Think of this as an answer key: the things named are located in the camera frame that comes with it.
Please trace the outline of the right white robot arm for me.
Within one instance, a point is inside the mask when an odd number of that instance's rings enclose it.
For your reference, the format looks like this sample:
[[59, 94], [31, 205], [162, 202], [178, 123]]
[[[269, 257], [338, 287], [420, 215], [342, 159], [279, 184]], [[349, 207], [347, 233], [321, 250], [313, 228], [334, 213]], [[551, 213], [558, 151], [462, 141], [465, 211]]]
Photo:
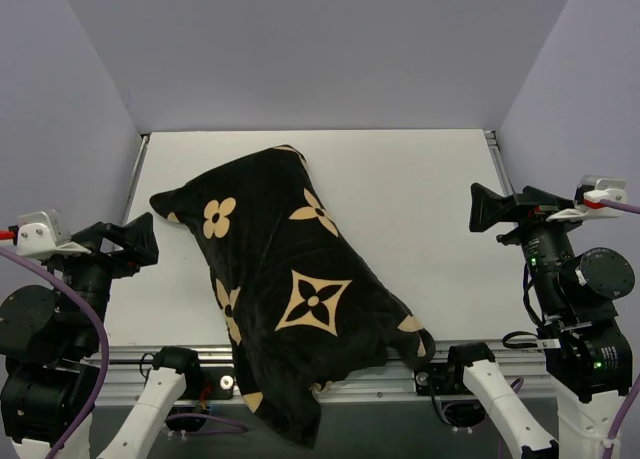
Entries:
[[616, 457], [639, 380], [615, 303], [633, 291], [636, 276], [612, 249], [575, 253], [569, 234], [588, 220], [633, 212], [625, 182], [586, 176], [571, 199], [530, 186], [502, 196], [473, 184], [471, 198], [470, 230], [508, 223], [498, 242], [522, 250], [523, 302], [536, 328], [530, 347], [544, 354], [558, 430], [549, 433], [533, 417], [483, 342], [449, 349], [445, 382], [474, 396], [514, 458]]

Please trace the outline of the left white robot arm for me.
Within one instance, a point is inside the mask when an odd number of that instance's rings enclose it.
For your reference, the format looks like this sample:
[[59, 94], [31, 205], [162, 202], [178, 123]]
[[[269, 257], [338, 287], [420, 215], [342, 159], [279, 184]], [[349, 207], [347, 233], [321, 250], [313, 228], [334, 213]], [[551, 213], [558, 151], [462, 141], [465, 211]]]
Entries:
[[97, 222], [75, 234], [54, 211], [3, 231], [2, 257], [44, 280], [1, 304], [5, 434], [21, 458], [87, 458], [92, 411], [110, 364], [104, 326], [114, 280], [157, 263], [153, 217]]

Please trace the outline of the black floral pillowcase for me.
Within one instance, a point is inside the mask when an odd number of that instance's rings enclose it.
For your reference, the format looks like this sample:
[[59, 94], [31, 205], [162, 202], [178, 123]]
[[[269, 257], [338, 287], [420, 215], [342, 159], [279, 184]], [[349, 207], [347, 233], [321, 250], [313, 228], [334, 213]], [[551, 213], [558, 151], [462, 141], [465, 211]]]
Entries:
[[242, 398], [282, 438], [313, 447], [319, 395], [390, 351], [413, 371], [432, 360], [432, 335], [349, 245], [295, 148], [241, 157], [149, 203], [194, 236]]

